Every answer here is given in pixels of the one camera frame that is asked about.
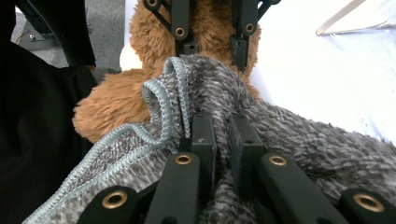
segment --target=gray fabric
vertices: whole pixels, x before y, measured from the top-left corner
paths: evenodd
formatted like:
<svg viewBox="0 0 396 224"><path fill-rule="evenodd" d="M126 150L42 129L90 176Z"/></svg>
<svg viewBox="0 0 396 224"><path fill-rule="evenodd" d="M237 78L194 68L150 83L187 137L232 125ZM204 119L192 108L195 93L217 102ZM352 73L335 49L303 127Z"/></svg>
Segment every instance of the gray fabric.
<svg viewBox="0 0 396 224"><path fill-rule="evenodd" d="M139 191L154 182L160 177L165 157L170 153L166 149L174 149L181 136L190 135L186 121L190 120L190 114L202 109L213 119L218 152L215 196L202 211L201 223L255 222L252 203L240 202L232 191L228 123L233 112L245 114L264 144L295 159L322 191L337 198L344 189L359 186L377 191L396 204L396 147L391 143L348 133L329 124L301 118L284 108L255 101L237 74L226 65L202 56L170 58L163 74L155 80L166 94L146 91L153 119L140 126L144 131L139 132L152 132L161 138L160 132L171 129L168 141L157 141L156 145L136 131L111 132L109 135L114 136L111 143L103 146L99 150L101 153L84 159L82 163L91 162L83 172L71 174L75 178L73 183L87 187L79 189L77 185L69 185L66 193L53 196L62 198L60 201L43 205L26 220L27 223L75 223L97 192L114 185ZM172 123L166 123L169 127L161 121L169 114L163 111L166 106L163 103L159 106L155 103L157 100L168 101L171 106ZM152 146L154 151L137 153L138 160L124 162L122 169L114 168L113 163L122 161L118 154L135 155L142 146ZM96 175L95 181L89 180Z"/></svg>

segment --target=brown teddy bear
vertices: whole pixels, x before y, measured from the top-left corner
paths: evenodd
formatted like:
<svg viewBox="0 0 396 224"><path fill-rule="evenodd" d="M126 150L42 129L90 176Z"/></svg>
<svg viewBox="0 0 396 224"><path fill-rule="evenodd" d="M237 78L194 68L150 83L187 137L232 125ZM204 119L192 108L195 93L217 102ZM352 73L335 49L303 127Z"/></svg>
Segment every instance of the brown teddy bear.
<svg viewBox="0 0 396 224"><path fill-rule="evenodd" d="M249 75L257 62L261 30L250 37L247 67L244 73L232 65L230 36L233 28L232 0L193 0L190 28L197 43L198 53L229 65L245 81L257 98L258 92L249 84ZM160 13L169 20L169 12ZM141 86L163 71L168 57L176 56L175 39L161 22L139 0L130 24L131 47L142 62L142 69L132 69L105 80L78 103L73 118L76 131L93 143L110 130L127 122L149 120L150 113L143 100Z"/></svg>

